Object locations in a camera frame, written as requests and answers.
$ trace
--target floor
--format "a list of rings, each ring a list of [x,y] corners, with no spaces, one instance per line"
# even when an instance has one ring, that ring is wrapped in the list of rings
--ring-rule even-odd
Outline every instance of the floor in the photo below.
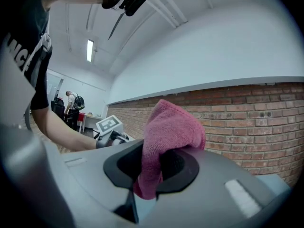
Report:
[[[48,137],[46,137],[39,130],[38,126],[34,122],[34,119],[33,119],[32,115],[29,116],[29,122],[30,122],[30,126],[32,128],[33,133],[36,134],[40,139],[42,139],[42,141],[51,141]],[[25,118],[22,119],[21,128],[24,128],[24,129],[27,128],[26,125],[25,125]],[[81,134],[93,138],[93,130],[91,130],[91,129],[85,129],[84,133],[81,132]],[[57,148],[58,148],[58,150],[59,150],[60,153],[69,153],[69,152],[72,152],[71,150],[62,147],[61,145],[58,145],[58,144],[56,144],[56,145],[57,145]]]

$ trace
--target desk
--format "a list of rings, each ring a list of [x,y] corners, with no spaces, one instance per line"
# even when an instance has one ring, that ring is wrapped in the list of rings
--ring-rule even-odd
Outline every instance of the desk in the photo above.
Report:
[[[83,124],[83,128],[82,128],[82,132],[84,132],[84,131],[85,131],[86,118],[93,118],[93,119],[97,119],[98,121],[103,120],[103,118],[102,118],[102,117],[99,117],[99,116],[90,116],[90,115],[85,114],[85,116],[84,116],[84,124]]]

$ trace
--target red object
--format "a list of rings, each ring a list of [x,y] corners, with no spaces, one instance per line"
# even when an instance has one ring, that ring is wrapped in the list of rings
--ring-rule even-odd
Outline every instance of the red object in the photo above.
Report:
[[[187,145],[203,150],[205,142],[205,129],[194,116],[179,106],[160,100],[144,129],[142,172],[133,191],[145,200],[155,198],[156,187],[162,182],[160,155]]]
[[[83,122],[85,117],[85,113],[80,112],[78,115],[78,121]]]

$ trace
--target backpack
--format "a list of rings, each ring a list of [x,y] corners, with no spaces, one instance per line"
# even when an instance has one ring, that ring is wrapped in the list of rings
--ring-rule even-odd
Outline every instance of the backpack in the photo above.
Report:
[[[74,94],[72,94],[72,95],[76,97],[75,100],[74,100],[73,107],[76,110],[79,110],[79,111],[82,110],[82,109],[84,109],[84,107],[85,107],[85,100],[81,96],[79,96],[78,94],[77,94],[77,96],[74,95]]]

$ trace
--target fluorescent light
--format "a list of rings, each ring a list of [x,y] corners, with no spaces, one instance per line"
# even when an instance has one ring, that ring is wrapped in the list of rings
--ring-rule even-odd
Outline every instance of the fluorescent light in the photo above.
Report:
[[[88,41],[87,41],[86,59],[87,59],[89,62],[92,62],[93,44],[94,44],[93,41],[91,41],[91,40],[88,40]]]

